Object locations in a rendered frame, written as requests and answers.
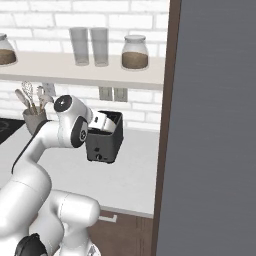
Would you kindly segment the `clear drinking glass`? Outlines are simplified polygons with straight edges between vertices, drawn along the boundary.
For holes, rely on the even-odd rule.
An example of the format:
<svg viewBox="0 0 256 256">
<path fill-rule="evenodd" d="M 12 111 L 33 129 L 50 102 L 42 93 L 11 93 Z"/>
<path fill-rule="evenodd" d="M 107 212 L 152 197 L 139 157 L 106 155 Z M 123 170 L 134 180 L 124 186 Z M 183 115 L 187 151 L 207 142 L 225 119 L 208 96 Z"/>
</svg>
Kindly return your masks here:
<svg viewBox="0 0 256 256">
<path fill-rule="evenodd" d="M 88 29 L 85 27 L 72 27 L 69 29 L 75 63 L 78 66 L 89 64 Z"/>
<path fill-rule="evenodd" d="M 90 30 L 94 64 L 104 67 L 108 61 L 108 29 L 106 27 L 94 27 Z"/>
</svg>

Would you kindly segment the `pale slotted spatula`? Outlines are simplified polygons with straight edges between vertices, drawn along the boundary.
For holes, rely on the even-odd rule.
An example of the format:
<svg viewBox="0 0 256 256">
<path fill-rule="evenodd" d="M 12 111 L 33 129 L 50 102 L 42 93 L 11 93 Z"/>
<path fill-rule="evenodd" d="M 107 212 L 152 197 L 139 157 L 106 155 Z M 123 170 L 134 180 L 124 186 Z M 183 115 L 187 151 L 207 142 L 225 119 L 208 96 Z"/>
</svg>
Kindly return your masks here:
<svg viewBox="0 0 256 256">
<path fill-rule="evenodd" d="M 39 109 L 40 111 L 43 111 L 46 104 L 51 102 L 53 103 L 54 102 L 54 99 L 49 96 L 49 95 L 46 95 L 44 93 L 44 89 L 42 86 L 38 86 L 37 87 L 37 96 L 38 96 L 38 99 L 39 99 Z"/>
</svg>

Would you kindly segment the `metal whisk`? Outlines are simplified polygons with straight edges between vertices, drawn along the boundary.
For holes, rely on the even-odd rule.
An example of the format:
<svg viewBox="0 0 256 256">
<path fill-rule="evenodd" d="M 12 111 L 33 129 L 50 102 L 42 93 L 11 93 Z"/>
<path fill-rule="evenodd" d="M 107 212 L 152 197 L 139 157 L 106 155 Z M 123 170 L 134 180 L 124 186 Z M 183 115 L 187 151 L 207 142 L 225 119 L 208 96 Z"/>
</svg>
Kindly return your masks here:
<svg viewBox="0 0 256 256">
<path fill-rule="evenodd" d="M 32 84 L 29 81 L 23 81 L 22 82 L 22 90 L 28 97 L 30 103 L 31 103 L 31 108 L 33 110 L 34 114 L 37 114 L 37 109 L 35 107 L 34 101 L 33 101 L 33 87 Z"/>
</svg>

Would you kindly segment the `wooden spoon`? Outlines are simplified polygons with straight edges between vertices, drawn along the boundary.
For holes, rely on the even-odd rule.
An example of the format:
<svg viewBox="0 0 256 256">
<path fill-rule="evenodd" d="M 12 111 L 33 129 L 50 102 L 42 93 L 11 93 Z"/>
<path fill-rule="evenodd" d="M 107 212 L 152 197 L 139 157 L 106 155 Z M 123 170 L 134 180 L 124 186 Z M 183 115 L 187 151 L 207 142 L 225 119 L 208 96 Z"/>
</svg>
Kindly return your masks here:
<svg viewBox="0 0 256 256">
<path fill-rule="evenodd" d="M 30 107 L 29 100 L 24 96 L 22 91 L 20 89 L 16 89 L 15 94 L 18 97 L 18 99 L 27 107 L 29 113 L 33 114 L 32 110 L 31 110 L 31 107 Z"/>
</svg>

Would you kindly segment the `grey fridge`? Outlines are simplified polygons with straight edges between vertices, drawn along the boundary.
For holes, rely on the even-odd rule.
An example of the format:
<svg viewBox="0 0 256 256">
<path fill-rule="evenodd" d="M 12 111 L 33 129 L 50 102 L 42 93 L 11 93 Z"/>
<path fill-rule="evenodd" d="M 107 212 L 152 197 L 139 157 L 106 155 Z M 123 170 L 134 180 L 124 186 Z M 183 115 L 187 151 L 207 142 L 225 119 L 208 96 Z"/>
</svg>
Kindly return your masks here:
<svg viewBox="0 0 256 256">
<path fill-rule="evenodd" d="M 157 256 L 256 256 L 256 0 L 182 0 Z"/>
</svg>

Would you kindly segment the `brown cabinet side panel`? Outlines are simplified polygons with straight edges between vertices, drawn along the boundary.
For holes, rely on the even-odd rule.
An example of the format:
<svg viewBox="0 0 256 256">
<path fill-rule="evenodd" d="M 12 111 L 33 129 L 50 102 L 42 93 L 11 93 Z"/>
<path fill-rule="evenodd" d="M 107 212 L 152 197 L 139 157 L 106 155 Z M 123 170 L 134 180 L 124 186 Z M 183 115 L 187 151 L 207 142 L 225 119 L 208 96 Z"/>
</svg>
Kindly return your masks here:
<svg viewBox="0 0 256 256">
<path fill-rule="evenodd" d="M 174 75 L 175 75 L 181 5 L 182 5 L 182 0 L 170 0 L 169 14 L 168 14 L 168 32 L 167 32 L 167 44 L 166 44 L 163 95 L 162 95 L 162 115 L 161 115 L 161 125 L 160 125 L 159 151 L 158 151 L 156 188 L 155 188 L 154 218 L 153 218 L 153 230 L 152 230 L 150 256 L 157 256 L 157 242 L 158 242 L 162 194 L 163 194 L 163 186 L 164 186 L 165 164 L 166 164 L 166 158 L 167 158 L 167 143 L 168 143 L 168 134 L 169 134 L 173 83 L 174 83 Z"/>
</svg>

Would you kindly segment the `black toaster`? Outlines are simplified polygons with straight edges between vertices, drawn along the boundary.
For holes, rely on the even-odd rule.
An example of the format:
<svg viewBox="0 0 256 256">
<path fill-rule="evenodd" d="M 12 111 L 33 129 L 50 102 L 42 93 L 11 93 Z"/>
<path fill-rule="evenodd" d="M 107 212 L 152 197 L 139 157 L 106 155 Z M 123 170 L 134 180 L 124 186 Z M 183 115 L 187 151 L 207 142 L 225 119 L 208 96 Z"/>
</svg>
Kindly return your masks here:
<svg viewBox="0 0 256 256">
<path fill-rule="evenodd" d="M 92 128 L 88 131 L 85 142 L 87 159 L 112 164 L 123 142 L 123 115 L 121 112 L 104 111 L 115 124 L 113 132 Z"/>
</svg>

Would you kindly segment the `pale wall shelf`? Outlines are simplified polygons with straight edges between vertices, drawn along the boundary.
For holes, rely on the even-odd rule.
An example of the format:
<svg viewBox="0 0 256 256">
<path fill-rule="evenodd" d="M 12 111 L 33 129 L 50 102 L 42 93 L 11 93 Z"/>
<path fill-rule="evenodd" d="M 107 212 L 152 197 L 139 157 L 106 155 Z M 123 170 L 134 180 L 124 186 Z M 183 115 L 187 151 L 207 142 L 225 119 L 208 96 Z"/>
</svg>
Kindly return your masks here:
<svg viewBox="0 0 256 256">
<path fill-rule="evenodd" d="M 68 53 L 18 52 L 17 59 L 0 66 L 0 80 L 147 90 L 161 90 L 164 84 L 164 58 L 151 57 L 145 70 L 123 69 L 119 56 L 110 56 L 106 67 L 96 67 L 93 57 L 89 65 L 76 66 Z"/>
</svg>

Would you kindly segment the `glass jar with brown contents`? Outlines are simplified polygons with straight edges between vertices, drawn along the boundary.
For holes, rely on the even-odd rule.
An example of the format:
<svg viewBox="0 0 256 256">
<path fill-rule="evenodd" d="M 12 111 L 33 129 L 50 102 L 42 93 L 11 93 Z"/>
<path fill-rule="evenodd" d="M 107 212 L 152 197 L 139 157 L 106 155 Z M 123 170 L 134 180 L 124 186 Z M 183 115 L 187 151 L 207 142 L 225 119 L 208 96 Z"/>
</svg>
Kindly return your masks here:
<svg viewBox="0 0 256 256">
<path fill-rule="evenodd" d="M 122 67 L 131 70 L 141 70 L 148 67 L 149 57 L 144 35 L 126 35 L 122 50 Z"/>
<path fill-rule="evenodd" d="M 5 33 L 0 33 L 0 66 L 10 65 L 16 62 L 17 56 L 7 35 Z"/>
</svg>

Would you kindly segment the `black hob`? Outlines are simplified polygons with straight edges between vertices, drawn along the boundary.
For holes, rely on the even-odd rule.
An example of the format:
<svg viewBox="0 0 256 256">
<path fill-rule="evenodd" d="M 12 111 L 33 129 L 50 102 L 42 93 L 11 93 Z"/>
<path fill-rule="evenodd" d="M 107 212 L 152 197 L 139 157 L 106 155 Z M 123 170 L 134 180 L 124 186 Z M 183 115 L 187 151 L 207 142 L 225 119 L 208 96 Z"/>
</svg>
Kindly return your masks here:
<svg viewBox="0 0 256 256">
<path fill-rule="evenodd" d="M 0 145 L 24 125 L 24 120 L 0 118 Z"/>
</svg>

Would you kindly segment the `brown drawer front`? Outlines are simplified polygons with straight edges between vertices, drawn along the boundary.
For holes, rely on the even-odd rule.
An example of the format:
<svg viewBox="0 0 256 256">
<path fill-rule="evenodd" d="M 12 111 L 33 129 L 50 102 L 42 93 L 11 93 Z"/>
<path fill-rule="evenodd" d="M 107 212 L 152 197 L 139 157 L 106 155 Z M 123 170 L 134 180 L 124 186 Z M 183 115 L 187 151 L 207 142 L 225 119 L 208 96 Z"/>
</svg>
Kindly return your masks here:
<svg viewBox="0 0 256 256">
<path fill-rule="evenodd" d="M 102 210 L 100 216 L 117 215 L 117 222 L 98 220 L 89 235 L 101 256 L 150 256 L 153 220 L 151 218 Z"/>
</svg>

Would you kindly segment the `grey utensil pot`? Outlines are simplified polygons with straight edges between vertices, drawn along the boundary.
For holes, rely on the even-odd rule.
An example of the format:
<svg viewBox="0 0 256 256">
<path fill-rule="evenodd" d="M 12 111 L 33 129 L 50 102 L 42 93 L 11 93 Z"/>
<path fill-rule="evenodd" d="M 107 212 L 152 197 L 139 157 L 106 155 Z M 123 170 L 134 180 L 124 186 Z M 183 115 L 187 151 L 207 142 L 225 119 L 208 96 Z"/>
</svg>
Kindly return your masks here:
<svg viewBox="0 0 256 256">
<path fill-rule="evenodd" d="M 32 114 L 29 109 L 23 111 L 23 118 L 26 124 L 26 127 L 31 135 L 34 134 L 37 126 L 47 119 L 46 112 L 37 108 L 38 114 Z"/>
</svg>

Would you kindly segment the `grey wall socket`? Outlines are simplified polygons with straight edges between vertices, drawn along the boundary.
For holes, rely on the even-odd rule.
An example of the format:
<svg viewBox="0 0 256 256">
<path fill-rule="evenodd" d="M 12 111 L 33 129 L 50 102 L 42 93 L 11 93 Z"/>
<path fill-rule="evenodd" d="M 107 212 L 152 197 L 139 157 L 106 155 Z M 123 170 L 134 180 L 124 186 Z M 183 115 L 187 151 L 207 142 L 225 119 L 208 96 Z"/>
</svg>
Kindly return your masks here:
<svg viewBox="0 0 256 256">
<path fill-rule="evenodd" d="M 49 95 L 49 96 L 56 95 L 55 86 L 53 83 L 43 83 L 42 86 L 46 95 Z"/>
<path fill-rule="evenodd" d="M 112 88 L 111 87 L 100 87 L 99 88 L 99 97 L 104 101 L 112 101 Z"/>
<path fill-rule="evenodd" d="M 127 102 L 128 101 L 128 89 L 127 88 L 115 88 L 114 89 L 114 100 L 116 102 Z"/>
</svg>

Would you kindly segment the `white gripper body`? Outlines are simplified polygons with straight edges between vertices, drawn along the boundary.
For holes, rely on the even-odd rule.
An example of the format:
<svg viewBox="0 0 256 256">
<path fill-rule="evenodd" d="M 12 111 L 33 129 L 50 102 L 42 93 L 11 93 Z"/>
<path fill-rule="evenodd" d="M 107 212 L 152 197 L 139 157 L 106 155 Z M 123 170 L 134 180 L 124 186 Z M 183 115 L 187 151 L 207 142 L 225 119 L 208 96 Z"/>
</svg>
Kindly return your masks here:
<svg viewBox="0 0 256 256">
<path fill-rule="evenodd" d="M 114 132 L 116 129 L 116 124 L 105 113 L 99 114 L 99 125 L 102 131 Z"/>
</svg>

